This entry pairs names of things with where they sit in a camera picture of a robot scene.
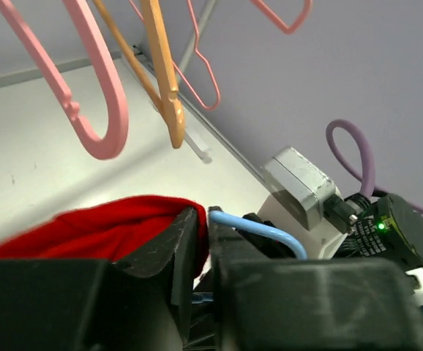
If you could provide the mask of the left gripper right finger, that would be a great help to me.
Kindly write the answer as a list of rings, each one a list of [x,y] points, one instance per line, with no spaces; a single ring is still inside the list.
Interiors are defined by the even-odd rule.
[[[218,350],[423,350],[423,312],[385,259],[298,260],[209,220]]]

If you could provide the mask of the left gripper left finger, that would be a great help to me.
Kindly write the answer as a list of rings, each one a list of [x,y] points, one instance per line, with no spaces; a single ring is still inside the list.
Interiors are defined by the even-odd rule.
[[[198,213],[122,260],[0,260],[0,350],[181,350]]]

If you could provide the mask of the blue wire hanger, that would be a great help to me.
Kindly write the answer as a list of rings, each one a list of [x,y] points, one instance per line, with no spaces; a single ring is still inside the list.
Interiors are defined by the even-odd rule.
[[[307,260],[308,255],[306,249],[300,241],[294,238],[291,234],[280,230],[275,227],[271,227],[265,224],[244,219],[223,211],[212,210],[209,211],[209,220],[217,224],[225,225],[228,227],[235,228],[237,230],[243,230],[260,237],[272,239],[287,246],[296,256],[298,260]]]

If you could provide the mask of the red t shirt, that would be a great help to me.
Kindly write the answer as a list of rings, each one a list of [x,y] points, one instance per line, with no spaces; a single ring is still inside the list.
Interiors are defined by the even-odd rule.
[[[209,254],[205,208],[180,197],[141,195],[58,214],[0,243],[4,258],[95,258],[118,261],[166,230],[186,208],[198,215],[194,274]]]

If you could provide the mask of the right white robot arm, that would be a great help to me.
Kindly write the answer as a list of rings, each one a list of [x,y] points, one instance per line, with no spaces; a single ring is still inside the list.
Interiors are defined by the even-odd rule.
[[[257,213],[245,219],[284,230],[295,237],[311,259],[384,258],[396,263],[413,285],[417,301],[423,305],[423,216],[401,196],[377,193],[372,202],[356,193],[330,202],[352,208],[356,222],[346,234],[333,226],[336,211],[312,230],[304,228],[274,197],[268,197]]]

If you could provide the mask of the wooden hanger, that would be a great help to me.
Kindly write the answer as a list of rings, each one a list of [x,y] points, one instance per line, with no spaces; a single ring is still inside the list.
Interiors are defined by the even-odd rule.
[[[167,125],[171,145],[174,148],[180,148],[184,141],[186,123],[184,110],[179,100],[179,86],[176,80],[160,3],[158,1],[141,2],[141,13],[156,73],[157,88],[153,86],[103,2],[94,0],[94,6]]]

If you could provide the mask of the white clothes rack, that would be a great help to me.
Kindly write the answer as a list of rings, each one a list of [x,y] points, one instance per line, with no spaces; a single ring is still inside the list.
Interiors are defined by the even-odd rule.
[[[179,64],[174,64],[174,69],[176,70],[176,76],[179,79],[178,84],[181,82],[184,82],[188,89],[192,92],[192,95],[195,97],[195,99],[199,102],[199,104],[205,109],[205,110],[213,110],[215,109],[219,103],[221,102],[221,93],[220,88],[218,86],[217,80],[215,78],[215,75],[213,73],[211,64],[209,63],[209,60],[200,52],[199,50],[199,42],[202,33],[206,30],[206,27],[208,26],[208,22],[210,17],[212,16],[212,13],[217,6],[218,1],[216,0],[208,0],[205,1],[205,4],[203,6],[203,9],[201,10],[200,16],[197,18],[195,15],[195,11],[192,5],[191,1],[187,1],[187,7],[190,13],[190,17],[192,20],[192,36],[189,39],[189,42],[183,52],[183,55],[181,57],[181,60]],[[205,65],[205,68],[207,69],[207,72],[209,73],[210,81],[214,87],[215,93],[216,93],[216,100],[213,105],[206,105],[202,99],[199,97],[198,93],[195,91],[195,89],[192,87],[190,82],[186,79],[184,76],[185,70],[190,62],[190,59],[193,55],[196,55]],[[185,135],[185,141],[187,142],[187,145],[195,152],[195,154],[204,162],[204,163],[210,163],[212,161],[211,156],[211,148],[209,145],[205,142],[205,140],[200,136],[200,134],[197,132],[196,129],[193,127],[187,127],[186,128],[186,135]]]

